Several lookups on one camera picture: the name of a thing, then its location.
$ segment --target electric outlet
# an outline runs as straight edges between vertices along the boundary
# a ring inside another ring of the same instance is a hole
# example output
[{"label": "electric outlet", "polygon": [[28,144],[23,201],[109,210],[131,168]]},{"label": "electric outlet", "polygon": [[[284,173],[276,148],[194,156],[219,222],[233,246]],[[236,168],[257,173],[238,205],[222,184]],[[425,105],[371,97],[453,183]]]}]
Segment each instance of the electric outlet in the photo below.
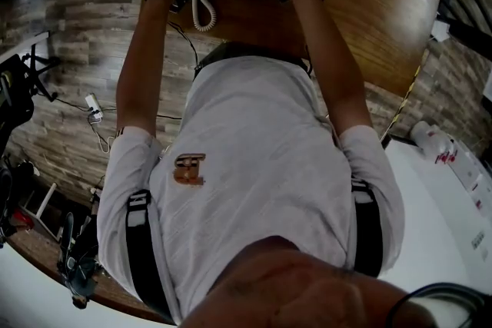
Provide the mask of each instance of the electric outlet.
[{"label": "electric outlet", "polygon": [[92,111],[97,111],[97,114],[92,115],[94,119],[102,119],[102,110],[101,106],[98,103],[98,99],[95,98],[94,93],[91,93],[89,96],[85,98],[85,101],[87,101],[87,106],[89,108],[92,108]]}]

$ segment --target person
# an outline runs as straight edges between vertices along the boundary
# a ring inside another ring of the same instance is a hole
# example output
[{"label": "person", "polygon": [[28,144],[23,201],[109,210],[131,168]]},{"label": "person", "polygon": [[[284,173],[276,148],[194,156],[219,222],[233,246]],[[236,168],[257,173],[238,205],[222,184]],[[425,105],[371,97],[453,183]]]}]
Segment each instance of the person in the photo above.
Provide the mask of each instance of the person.
[{"label": "person", "polygon": [[58,261],[58,271],[61,274],[64,285],[71,292],[73,305],[81,310],[87,307],[89,299],[94,295],[98,284],[97,276],[101,272],[101,267],[97,261],[98,208],[98,197],[94,195],[91,216],[88,217],[88,222],[81,229],[81,233],[75,239],[73,247],[68,247],[66,255],[62,248],[60,260]]},{"label": "person", "polygon": [[146,0],[118,80],[98,215],[105,269],[137,296],[125,218],[128,198],[148,190],[156,264],[167,266],[183,328],[383,326],[404,292],[353,271],[351,178],[374,192],[383,270],[400,253],[404,206],[361,71],[323,2],[292,0],[329,119],[299,62],[221,48],[222,60],[197,69],[179,135],[162,154],[171,2]]}]

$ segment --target orange logo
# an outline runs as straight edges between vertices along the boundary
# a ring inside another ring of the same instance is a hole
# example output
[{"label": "orange logo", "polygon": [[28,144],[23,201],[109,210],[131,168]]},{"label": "orange logo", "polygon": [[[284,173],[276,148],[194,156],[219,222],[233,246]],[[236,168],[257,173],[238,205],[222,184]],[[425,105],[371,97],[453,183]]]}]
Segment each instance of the orange logo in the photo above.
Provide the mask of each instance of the orange logo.
[{"label": "orange logo", "polygon": [[204,154],[180,154],[175,160],[175,181],[179,184],[201,186],[200,161],[205,160]]}]

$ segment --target wooden floor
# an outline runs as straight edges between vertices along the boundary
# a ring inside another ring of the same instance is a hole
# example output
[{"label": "wooden floor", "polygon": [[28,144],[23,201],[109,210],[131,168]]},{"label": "wooden floor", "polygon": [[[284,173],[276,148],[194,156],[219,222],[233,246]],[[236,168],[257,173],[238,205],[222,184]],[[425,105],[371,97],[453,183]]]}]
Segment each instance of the wooden floor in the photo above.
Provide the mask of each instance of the wooden floor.
[{"label": "wooden floor", "polygon": [[[84,97],[94,93],[103,107],[115,105],[115,88],[131,40],[141,0],[0,0],[0,51],[23,38],[46,29],[52,32],[46,54],[62,59],[60,67],[46,75],[48,89],[61,99],[84,105]],[[220,42],[190,35],[199,57]],[[404,136],[421,118],[432,118],[445,131],[461,138],[480,153],[492,135],[490,115],[480,106],[480,93],[490,72],[490,62],[454,40],[438,44],[430,41],[422,61],[423,69],[414,91],[394,131]],[[179,117],[193,78],[194,55],[188,43],[170,31],[166,38],[162,76],[161,114]],[[382,134],[390,124],[401,97],[366,84],[367,103],[374,126]],[[87,114],[60,102],[34,97],[31,121],[15,129],[7,151],[14,162],[28,158],[41,172],[46,184],[56,182],[67,198],[89,204],[90,187],[105,172],[108,155],[87,122]],[[106,138],[114,135],[115,113],[105,112],[95,125]],[[158,139],[163,145],[176,137],[179,121],[158,119]],[[14,239],[25,255],[39,260],[55,273],[57,247],[43,244],[35,234],[19,234]],[[135,300],[114,282],[101,283],[99,300],[127,305],[136,313]]]}]

